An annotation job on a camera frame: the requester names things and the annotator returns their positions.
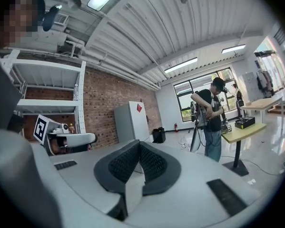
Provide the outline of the clothes rack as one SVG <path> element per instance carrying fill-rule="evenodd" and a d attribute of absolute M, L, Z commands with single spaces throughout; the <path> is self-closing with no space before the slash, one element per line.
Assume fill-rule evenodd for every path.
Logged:
<path fill-rule="evenodd" d="M 263 93 L 264 98 L 272 97 L 275 93 L 273 90 L 273 81 L 269 73 L 265 70 L 259 70 L 256 75 L 258 88 Z"/>

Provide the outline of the long wooden table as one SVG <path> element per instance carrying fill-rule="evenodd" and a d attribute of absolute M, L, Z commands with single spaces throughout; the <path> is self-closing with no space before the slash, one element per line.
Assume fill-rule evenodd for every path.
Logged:
<path fill-rule="evenodd" d="M 261 123 L 264 123 L 265 111 L 268 110 L 269 108 L 277 105 L 278 103 L 281 105 L 281 116 L 282 116 L 282 119 L 284 119 L 285 114 L 284 114 L 284 103 L 283 103 L 282 97 L 258 99 L 254 102 L 251 102 L 248 105 L 242 106 L 242 110 L 259 111 Z"/>

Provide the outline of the white ceiling pipes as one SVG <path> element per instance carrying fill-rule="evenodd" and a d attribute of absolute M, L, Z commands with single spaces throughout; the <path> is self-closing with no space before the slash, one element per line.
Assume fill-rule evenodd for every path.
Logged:
<path fill-rule="evenodd" d="M 44 32 L 40 29 L 4 46 L 3 49 L 19 49 L 31 54 L 84 60 L 98 69 L 132 81 L 143 87 L 152 90 L 159 90 L 161 88 L 157 83 L 112 59 L 107 52 L 102 53 L 88 50 L 85 48 L 82 40 L 57 30 L 51 29 L 48 32 Z"/>

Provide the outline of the black-framed window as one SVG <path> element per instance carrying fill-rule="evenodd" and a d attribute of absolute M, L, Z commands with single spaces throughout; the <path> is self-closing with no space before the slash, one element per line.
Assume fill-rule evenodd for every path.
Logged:
<path fill-rule="evenodd" d="M 230 68 L 225 68 L 174 85 L 174 90 L 177 96 L 177 101 L 183 122 L 189 122 L 191 120 L 191 95 L 194 92 L 199 92 L 203 89 L 208 89 L 210 87 L 211 82 L 216 77 L 223 79 L 226 84 L 226 88 L 228 89 L 226 93 L 221 92 L 218 95 L 218 98 L 221 101 L 221 105 L 225 113 L 236 110 L 235 97 L 230 93 L 233 89 L 232 84 L 236 82 L 235 77 Z"/>

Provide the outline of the white air vent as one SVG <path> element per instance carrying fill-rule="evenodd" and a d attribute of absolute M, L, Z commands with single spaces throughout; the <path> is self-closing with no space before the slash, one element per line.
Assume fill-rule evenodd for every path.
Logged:
<path fill-rule="evenodd" d="M 64 26 L 64 25 L 67 25 L 68 19 L 69 19 L 69 15 L 58 13 L 54 19 L 54 23 Z"/>

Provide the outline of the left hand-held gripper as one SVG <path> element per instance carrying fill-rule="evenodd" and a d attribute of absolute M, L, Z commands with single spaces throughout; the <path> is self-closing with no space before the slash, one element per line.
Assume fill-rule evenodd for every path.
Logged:
<path fill-rule="evenodd" d="M 68 133 L 54 134 L 52 130 L 57 128 L 61 123 L 58 123 L 41 114 L 38 115 L 34 127 L 34 137 L 45 148 L 48 155 L 54 155 L 50 140 L 56 139 L 58 146 L 61 148 L 77 148 L 88 144 L 95 143 L 98 140 L 94 133 Z"/>

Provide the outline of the white lockers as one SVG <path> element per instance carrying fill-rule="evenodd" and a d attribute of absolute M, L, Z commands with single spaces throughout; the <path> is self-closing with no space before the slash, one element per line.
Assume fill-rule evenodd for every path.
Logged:
<path fill-rule="evenodd" d="M 248 102 L 254 102 L 262 99 L 263 94 L 258 88 L 258 81 L 253 72 L 249 72 L 242 75 L 242 82 L 244 84 L 245 96 Z"/>

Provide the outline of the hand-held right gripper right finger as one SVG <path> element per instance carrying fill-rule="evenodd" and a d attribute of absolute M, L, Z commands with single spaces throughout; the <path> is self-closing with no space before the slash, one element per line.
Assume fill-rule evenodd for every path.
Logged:
<path fill-rule="evenodd" d="M 239 175 L 197 153 L 152 143 L 181 165 L 166 192 L 142 197 L 125 223 L 134 228 L 242 228 L 259 193 Z"/>

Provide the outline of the black bin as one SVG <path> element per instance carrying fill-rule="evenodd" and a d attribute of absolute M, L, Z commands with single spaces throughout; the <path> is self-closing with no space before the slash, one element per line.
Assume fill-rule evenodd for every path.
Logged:
<path fill-rule="evenodd" d="M 165 129 L 163 127 L 159 127 L 154 129 L 153 132 L 153 143 L 164 143 L 166 140 Z"/>

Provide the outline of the white shelving unit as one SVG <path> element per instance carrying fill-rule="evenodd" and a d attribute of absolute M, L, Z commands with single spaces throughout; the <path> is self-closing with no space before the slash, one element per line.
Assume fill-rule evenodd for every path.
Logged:
<path fill-rule="evenodd" d="M 1 59 L 12 83 L 21 93 L 15 113 L 25 120 L 21 134 L 35 141 L 34 126 L 39 114 L 75 127 L 75 133 L 85 133 L 83 89 L 86 62 L 22 59 L 14 49 Z"/>

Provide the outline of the square wooden pedestal table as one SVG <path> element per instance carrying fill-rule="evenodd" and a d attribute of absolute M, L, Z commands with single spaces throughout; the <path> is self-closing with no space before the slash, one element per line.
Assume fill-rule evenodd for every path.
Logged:
<path fill-rule="evenodd" d="M 256 133 L 259 133 L 265 128 L 265 123 L 255 123 L 245 129 L 233 127 L 231 132 L 222 134 L 223 139 L 226 140 L 229 144 L 236 143 L 236 153 L 234 161 L 225 163 L 223 165 L 241 177 L 248 175 L 249 172 L 246 166 L 239 158 L 241 150 L 241 141 L 255 135 Z"/>

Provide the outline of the black equipment box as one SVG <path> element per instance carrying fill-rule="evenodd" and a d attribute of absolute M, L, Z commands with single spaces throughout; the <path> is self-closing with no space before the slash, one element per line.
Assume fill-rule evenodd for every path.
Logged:
<path fill-rule="evenodd" d="M 255 122 L 256 122 L 255 117 L 247 116 L 247 117 L 243 117 L 243 118 L 236 120 L 235 121 L 235 127 L 239 128 L 239 129 L 245 129 L 249 126 L 254 125 Z"/>

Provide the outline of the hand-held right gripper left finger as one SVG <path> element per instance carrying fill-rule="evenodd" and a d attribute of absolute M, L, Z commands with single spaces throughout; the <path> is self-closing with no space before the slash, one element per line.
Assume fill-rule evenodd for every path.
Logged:
<path fill-rule="evenodd" d="M 101 158 L 132 143 L 138 141 L 57 156 L 48 156 L 39 144 L 31 145 L 41 180 L 58 205 L 62 228 L 135 228 L 108 215 L 121 196 L 106 191 L 94 176 Z"/>

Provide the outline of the grey metal cabinet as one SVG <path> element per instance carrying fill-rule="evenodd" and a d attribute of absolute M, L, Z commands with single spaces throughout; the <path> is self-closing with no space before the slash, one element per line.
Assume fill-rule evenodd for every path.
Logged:
<path fill-rule="evenodd" d="M 142 102 L 129 101 L 114 109 L 118 142 L 150 140 L 145 106 Z"/>

